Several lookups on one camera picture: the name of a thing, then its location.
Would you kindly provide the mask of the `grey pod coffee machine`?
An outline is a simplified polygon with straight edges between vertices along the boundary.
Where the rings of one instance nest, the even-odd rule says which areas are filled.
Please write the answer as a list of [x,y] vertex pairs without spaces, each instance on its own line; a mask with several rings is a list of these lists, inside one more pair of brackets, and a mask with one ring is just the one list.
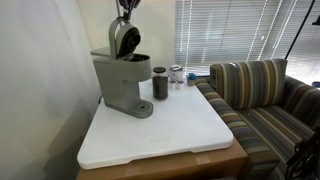
[[139,30],[123,17],[109,27],[109,46],[91,51],[105,105],[136,118],[147,118],[153,104],[140,98],[139,83],[151,78],[151,59],[135,53]]

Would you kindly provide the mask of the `dark coffee-filled glass jar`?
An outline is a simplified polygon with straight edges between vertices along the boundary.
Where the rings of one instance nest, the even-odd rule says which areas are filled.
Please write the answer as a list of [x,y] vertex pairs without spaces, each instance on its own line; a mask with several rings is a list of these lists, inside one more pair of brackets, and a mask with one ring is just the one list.
[[155,67],[152,77],[153,97],[158,100],[164,100],[168,97],[168,76],[164,67]]

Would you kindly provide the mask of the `white coffee pod near jar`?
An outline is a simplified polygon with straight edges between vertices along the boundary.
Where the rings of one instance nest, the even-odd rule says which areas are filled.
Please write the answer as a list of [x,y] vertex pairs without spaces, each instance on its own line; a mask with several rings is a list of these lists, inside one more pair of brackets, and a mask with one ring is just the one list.
[[168,88],[169,89],[175,89],[176,88],[176,81],[170,79],[169,82],[168,82]]

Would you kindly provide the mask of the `white coffee pod front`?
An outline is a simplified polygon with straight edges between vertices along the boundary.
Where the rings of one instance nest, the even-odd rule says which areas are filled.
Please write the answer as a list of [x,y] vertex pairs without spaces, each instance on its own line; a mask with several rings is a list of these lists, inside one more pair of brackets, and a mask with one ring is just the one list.
[[178,81],[176,84],[176,88],[177,89],[183,89],[184,87],[184,81]]

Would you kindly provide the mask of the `clear glass jar silver lid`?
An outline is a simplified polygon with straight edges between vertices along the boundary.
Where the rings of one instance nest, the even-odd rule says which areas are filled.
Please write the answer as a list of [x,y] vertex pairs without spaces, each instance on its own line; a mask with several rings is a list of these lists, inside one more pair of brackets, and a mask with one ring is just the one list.
[[181,81],[183,79],[183,67],[181,65],[173,65],[170,67],[170,78],[173,81]]

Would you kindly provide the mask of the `window blinds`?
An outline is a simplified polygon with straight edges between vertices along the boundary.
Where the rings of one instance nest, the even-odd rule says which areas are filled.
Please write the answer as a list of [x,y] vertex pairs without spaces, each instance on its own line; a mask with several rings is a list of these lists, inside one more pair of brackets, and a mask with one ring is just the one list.
[[[311,0],[176,0],[175,62],[207,75],[214,63],[285,58]],[[288,57],[286,74],[320,80],[320,0]]]

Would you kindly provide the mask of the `small pot blue plant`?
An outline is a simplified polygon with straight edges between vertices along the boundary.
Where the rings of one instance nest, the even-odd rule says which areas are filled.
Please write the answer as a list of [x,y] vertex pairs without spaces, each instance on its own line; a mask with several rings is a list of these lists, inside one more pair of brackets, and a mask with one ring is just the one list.
[[189,86],[194,86],[196,82],[197,76],[194,73],[189,73],[187,75],[187,84]]

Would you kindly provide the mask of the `white plastic table board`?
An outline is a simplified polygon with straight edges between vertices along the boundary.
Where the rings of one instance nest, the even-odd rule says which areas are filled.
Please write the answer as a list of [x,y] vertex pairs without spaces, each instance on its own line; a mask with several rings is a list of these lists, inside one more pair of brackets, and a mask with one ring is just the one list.
[[234,136],[195,86],[169,90],[165,100],[152,95],[152,83],[140,84],[141,98],[153,104],[151,116],[139,119],[101,103],[77,155],[83,169],[182,152],[228,148]]

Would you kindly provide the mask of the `striped sofa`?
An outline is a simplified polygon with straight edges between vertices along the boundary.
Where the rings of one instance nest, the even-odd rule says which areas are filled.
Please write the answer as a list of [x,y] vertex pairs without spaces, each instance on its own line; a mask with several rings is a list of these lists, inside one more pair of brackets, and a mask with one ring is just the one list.
[[320,124],[320,90],[286,67],[285,59],[219,63],[196,80],[248,155],[240,180],[284,180],[295,146]]

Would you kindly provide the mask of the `brown cardboard box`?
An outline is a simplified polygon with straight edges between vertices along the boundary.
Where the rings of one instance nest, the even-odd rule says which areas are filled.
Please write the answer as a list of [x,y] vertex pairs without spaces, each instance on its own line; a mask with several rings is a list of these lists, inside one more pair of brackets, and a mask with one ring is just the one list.
[[226,149],[180,153],[125,165],[80,169],[76,180],[209,180],[237,178],[248,159],[236,139]]

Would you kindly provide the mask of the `black tripod stand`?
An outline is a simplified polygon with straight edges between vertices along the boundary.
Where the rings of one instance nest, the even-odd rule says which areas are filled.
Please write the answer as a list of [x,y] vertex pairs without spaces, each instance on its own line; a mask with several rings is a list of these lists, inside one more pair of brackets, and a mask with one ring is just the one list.
[[[291,45],[290,45],[290,47],[289,47],[289,49],[288,49],[288,51],[286,53],[284,59],[288,59],[288,57],[289,57],[289,55],[290,55],[290,53],[291,53],[296,41],[297,41],[297,39],[298,39],[298,37],[299,37],[299,35],[300,35],[300,33],[301,33],[301,31],[302,31],[307,19],[308,19],[308,17],[309,17],[309,15],[310,15],[310,13],[311,13],[311,11],[313,9],[313,6],[314,6],[315,2],[316,2],[316,0],[311,0],[310,6],[309,6],[309,8],[307,10],[307,13],[306,13],[306,15],[305,15],[305,17],[304,17],[304,19],[303,19],[298,31],[297,31],[297,33],[295,35],[295,37],[294,37],[294,39],[293,39],[293,41],[292,41],[292,43],[291,43]],[[312,22],[311,25],[320,26],[320,15],[318,15],[317,19],[314,22]]]

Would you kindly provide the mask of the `black object at sofa edge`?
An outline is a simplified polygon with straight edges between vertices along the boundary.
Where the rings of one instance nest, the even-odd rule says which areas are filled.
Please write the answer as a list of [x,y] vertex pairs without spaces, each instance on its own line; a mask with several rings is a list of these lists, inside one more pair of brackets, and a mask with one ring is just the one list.
[[286,162],[285,180],[320,180],[320,127],[308,139],[295,145]]

